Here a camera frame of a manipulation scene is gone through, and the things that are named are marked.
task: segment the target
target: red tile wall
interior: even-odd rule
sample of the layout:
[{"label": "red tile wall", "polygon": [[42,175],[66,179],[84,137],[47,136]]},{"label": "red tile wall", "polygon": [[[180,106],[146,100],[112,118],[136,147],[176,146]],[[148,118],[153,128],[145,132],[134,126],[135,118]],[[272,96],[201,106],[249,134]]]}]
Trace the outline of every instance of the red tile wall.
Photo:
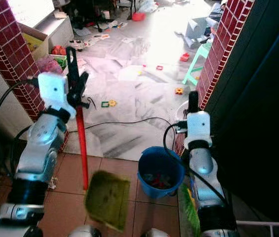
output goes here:
[{"label": "red tile wall", "polygon": [[235,42],[253,6],[253,0],[228,0],[211,50],[201,71],[197,91],[203,110],[233,51]]},{"label": "red tile wall", "polygon": [[[34,61],[7,0],[0,0],[0,73],[9,86],[27,76],[37,77],[39,69]],[[14,95],[29,117],[36,121],[44,103],[39,90],[30,85],[20,85]]]}]

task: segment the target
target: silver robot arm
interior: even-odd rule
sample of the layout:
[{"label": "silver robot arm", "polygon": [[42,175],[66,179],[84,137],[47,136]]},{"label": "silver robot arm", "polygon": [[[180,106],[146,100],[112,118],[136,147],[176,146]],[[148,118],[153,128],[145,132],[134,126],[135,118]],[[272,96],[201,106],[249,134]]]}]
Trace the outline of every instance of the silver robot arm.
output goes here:
[{"label": "silver robot arm", "polygon": [[[198,111],[196,91],[189,95],[187,133],[184,146],[189,151],[190,168],[224,197],[217,179],[217,163],[209,151],[212,145],[210,117],[207,112]],[[232,210],[197,176],[194,177],[194,193],[202,236],[237,237],[237,225]]]},{"label": "silver robot arm", "polygon": [[7,203],[0,208],[0,237],[42,237],[37,227],[44,215],[44,198],[57,161],[57,151],[64,142],[66,123],[76,116],[77,106],[88,78],[78,73],[76,52],[67,48],[67,76],[41,73],[40,96],[46,111],[29,129],[27,145],[20,157]]}]

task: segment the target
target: dustpan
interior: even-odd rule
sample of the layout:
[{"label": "dustpan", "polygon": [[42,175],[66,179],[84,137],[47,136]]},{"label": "dustpan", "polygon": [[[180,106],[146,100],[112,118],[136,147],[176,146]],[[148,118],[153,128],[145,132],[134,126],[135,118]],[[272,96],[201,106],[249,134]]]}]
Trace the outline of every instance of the dustpan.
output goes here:
[{"label": "dustpan", "polygon": [[130,181],[106,171],[96,172],[85,197],[89,216],[108,227],[123,232]]}]

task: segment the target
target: white marble floor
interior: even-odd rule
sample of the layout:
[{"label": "white marble floor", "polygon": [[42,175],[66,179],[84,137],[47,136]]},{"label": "white marble floor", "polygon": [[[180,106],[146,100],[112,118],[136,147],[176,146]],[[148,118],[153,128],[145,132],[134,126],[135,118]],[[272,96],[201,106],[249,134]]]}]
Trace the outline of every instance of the white marble floor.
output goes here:
[{"label": "white marble floor", "polygon": [[[84,100],[91,97],[95,104],[84,110],[85,126],[102,122],[134,122],[151,117],[161,117],[174,123],[177,108],[187,100],[195,89],[181,81],[196,53],[199,44],[188,48],[183,39],[174,33],[185,31],[187,19],[207,15],[210,6],[203,0],[191,0],[191,4],[160,7],[148,14],[142,22],[128,21],[124,28],[104,32],[110,38],[97,42],[92,47],[78,52],[83,59],[81,70],[89,72]],[[125,22],[127,12],[121,12],[119,22]],[[76,37],[87,40],[92,36]],[[133,38],[131,43],[123,38]],[[188,52],[188,62],[179,61]],[[202,66],[200,59],[197,66]],[[183,95],[176,95],[175,88],[184,88]],[[101,108],[102,101],[115,100],[115,107]],[[136,124],[103,124],[86,130],[87,152],[91,156],[138,160],[143,150],[162,146],[164,130],[168,123],[151,119]],[[64,149],[80,153],[76,122],[71,121],[69,141]],[[173,132],[167,137],[170,148]]]}]

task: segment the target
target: plastic bag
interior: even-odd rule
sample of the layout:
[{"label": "plastic bag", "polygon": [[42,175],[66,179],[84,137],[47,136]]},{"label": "plastic bag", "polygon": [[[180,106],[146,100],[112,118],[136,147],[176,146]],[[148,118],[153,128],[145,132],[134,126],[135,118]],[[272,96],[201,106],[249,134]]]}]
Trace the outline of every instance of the plastic bag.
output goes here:
[{"label": "plastic bag", "polygon": [[138,12],[151,13],[156,11],[158,5],[154,0],[144,0],[141,2]]}]

